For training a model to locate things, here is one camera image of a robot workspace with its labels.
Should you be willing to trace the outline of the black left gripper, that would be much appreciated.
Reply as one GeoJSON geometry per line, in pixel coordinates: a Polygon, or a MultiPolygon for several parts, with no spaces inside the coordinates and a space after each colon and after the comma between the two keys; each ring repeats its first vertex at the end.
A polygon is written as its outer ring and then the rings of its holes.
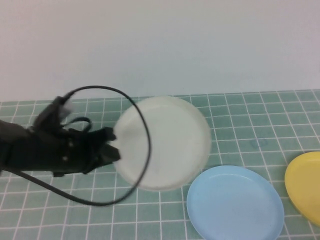
{"type": "Polygon", "coordinates": [[[121,159],[119,150],[107,142],[117,139],[112,127],[90,131],[92,123],[89,118],[76,117],[75,122],[87,122],[83,130],[66,129],[62,124],[61,112],[66,100],[53,100],[35,119],[32,133],[41,143],[39,154],[40,170],[51,171],[55,177],[66,174],[87,174],[92,170],[112,164],[121,159]]]}

